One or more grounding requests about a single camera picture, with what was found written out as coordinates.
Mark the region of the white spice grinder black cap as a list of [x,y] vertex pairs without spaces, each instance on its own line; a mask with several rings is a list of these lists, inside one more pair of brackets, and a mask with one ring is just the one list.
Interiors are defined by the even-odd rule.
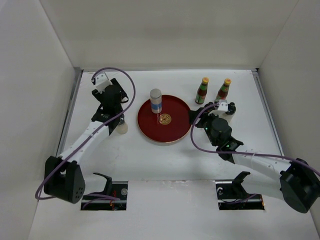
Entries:
[[228,104],[228,110],[227,112],[224,113],[224,119],[227,120],[228,123],[231,122],[232,118],[234,117],[235,113],[236,113],[236,105],[234,102],[230,102]]

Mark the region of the white salt grinder black cap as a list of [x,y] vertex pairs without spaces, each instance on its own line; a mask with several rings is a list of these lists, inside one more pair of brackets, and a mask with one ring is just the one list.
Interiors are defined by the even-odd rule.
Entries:
[[116,127],[116,131],[120,135],[124,135],[128,132],[128,125],[127,125],[124,117],[120,118],[119,124]]

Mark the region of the red sauce bottle yellow cap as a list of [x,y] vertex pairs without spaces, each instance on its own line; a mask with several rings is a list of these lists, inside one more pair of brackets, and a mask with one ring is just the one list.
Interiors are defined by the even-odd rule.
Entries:
[[208,83],[209,83],[209,78],[203,77],[201,84],[197,90],[196,97],[195,97],[195,102],[198,105],[201,105],[205,102],[205,98],[206,98],[207,91],[208,91]]

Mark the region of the bead jar blue label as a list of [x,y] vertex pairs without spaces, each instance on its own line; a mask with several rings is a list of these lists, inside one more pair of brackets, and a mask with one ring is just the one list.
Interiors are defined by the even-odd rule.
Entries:
[[162,92],[158,88],[154,88],[150,91],[150,105],[151,111],[155,114],[159,114],[162,111]]

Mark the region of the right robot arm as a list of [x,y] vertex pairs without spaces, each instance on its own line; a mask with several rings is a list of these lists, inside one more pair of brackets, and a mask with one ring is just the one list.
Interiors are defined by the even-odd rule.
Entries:
[[198,110],[189,110],[191,128],[204,129],[210,144],[222,160],[254,170],[273,181],[254,181],[242,171],[230,180],[227,188],[217,187],[218,199],[225,204],[241,205],[257,195],[284,201],[299,213],[307,213],[320,197],[320,173],[300,158],[259,153],[248,149],[242,141],[232,137],[227,120],[218,116],[229,109],[226,101],[210,102]]

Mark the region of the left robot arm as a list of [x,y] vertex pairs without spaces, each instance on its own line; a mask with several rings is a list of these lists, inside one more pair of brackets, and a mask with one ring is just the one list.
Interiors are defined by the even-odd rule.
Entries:
[[102,73],[91,79],[95,89],[91,92],[99,106],[81,136],[58,156],[50,156],[45,162],[43,191],[50,198],[72,204],[84,195],[96,193],[100,199],[112,195],[108,177],[94,173],[85,178],[81,164],[89,159],[100,143],[119,127],[127,128],[123,104],[132,104],[128,94],[115,79]]

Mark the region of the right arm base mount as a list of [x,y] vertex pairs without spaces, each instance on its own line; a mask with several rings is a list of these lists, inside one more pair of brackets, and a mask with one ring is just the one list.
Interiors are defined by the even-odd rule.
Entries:
[[242,186],[245,177],[250,174],[248,171],[242,171],[234,179],[215,181],[219,210],[265,210],[262,196],[260,194],[247,193]]

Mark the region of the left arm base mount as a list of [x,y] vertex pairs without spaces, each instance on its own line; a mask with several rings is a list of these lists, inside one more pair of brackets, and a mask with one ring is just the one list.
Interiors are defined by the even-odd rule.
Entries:
[[129,193],[128,181],[114,181],[110,176],[94,173],[85,179],[81,199],[82,211],[125,211]]

